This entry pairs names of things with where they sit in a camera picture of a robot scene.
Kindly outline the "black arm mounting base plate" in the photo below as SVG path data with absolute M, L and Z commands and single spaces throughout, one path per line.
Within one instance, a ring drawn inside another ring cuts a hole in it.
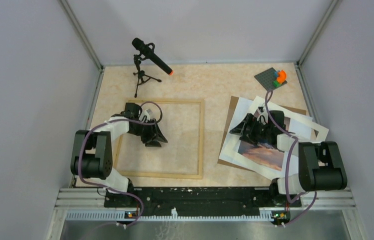
M 258 216 L 261 208 L 284 208 L 286 196 L 269 187 L 132 187 L 128 195 L 107 192 L 106 208 L 131 208 L 144 217 Z

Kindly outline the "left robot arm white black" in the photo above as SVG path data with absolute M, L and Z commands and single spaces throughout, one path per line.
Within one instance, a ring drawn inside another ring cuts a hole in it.
M 70 170 L 88 185 L 107 189 L 116 194 L 116 201 L 124 207 L 133 204 L 135 193 L 128 189 L 130 180 L 113 167 L 113 144 L 124 134 L 138 136 L 146 147 L 160 148 L 167 139 L 158 124 L 163 112 L 158 105 L 159 116 L 154 117 L 143 104 L 128 102 L 122 112 L 90 130 L 75 133 Z

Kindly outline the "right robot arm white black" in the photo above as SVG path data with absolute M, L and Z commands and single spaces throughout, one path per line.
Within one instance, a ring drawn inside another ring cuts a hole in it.
M 288 200 L 288 195 L 345 189 L 347 176 L 337 143 L 301 140 L 287 131 L 284 120 L 283 111 L 259 108 L 257 113 L 247 113 L 229 131 L 253 146 L 276 148 L 287 152 L 288 158 L 298 158 L 298 173 L 272 180 L 269 202 L 281 206 Z

